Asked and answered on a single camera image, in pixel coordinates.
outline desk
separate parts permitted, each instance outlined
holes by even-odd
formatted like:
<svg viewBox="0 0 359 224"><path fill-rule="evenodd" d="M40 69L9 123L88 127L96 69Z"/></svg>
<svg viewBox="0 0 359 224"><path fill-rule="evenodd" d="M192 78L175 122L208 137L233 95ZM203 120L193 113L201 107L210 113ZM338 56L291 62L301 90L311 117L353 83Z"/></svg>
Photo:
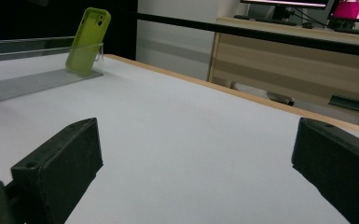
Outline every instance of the desk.
<svg viewBox="0 0 359 224"><path fill-rule="evenodd" d="M359 35L219 18L218 24L359 46ZM248 37L216 34L209 81L231 81L359 115L329 105L332 95L359 100L359 56Z"/></svg>
<svg viewBox="0 0 359 224"><path fill-rule="evenodd" d="M103 77L0 103L0 180L95 117L104 167L67 223L346 223L292 168L300 116L283 110L293 108L111 57Z"/></svg>

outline screw hole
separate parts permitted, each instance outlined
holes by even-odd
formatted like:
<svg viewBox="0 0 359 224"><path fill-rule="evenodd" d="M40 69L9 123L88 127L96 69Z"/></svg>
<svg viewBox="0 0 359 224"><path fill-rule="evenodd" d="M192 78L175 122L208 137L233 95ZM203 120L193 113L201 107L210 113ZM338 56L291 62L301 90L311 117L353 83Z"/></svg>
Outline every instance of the screw hole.
<svg viewBox="0 0 359 224"><path fill-rule="evenodd" d="M36 167L36 165L37 165L36 161L30 161L27 164L25 164L25 167L26 168L34 168L34 167Z"/></svg>

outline white wall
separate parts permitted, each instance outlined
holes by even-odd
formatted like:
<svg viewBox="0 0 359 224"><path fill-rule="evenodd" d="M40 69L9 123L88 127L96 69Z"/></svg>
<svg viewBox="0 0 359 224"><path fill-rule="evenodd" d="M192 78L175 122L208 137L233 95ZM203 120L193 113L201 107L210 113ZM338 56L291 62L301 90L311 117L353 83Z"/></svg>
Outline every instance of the white wall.
<svg viewBox="0 0 359 224"><path fill-rule="evenodd" d="M140 13L214 23L219 0L141 0ZM214 33L138 21L136 60L206 80Z"/></svg>

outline clear plastic holder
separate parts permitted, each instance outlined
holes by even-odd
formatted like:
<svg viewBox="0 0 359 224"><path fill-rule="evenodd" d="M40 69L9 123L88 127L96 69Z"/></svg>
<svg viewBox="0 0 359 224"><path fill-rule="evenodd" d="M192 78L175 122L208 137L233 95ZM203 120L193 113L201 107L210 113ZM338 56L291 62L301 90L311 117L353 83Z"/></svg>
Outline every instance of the clear plastic holder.
<svg viewBox="0 0 359 224"><path fill-rule="evenodd" d="M71 47L73 39L0 41L0 101L102 76L103 44Z"/></svg>

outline cable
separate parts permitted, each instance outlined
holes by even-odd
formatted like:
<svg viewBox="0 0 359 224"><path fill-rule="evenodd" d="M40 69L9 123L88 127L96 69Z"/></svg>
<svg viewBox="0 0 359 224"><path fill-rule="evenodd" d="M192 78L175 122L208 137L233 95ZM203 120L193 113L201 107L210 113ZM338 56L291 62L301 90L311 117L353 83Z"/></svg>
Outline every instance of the cable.
<svg viewBox="0 0 359 224"><path fill-rule="evenodd" d="M316 19L310 17L309 15L305 14L304 12L302 12L301 10L299 10L299 9L296 8L296 7L295 7L295 10L298 11L299 13L301 13L302 15L304 15L304 16L310 18L310 20L305 19L305 18L304 18L304 20L306 20L306 21L312 21L312 22L315 22L315 23L317 23L317 24L323 25L323 26L325 26L325 27L329 27L327 24L324 24L324 23L322 23L322 22L320 22L320 21L317 21Z"/></svg>

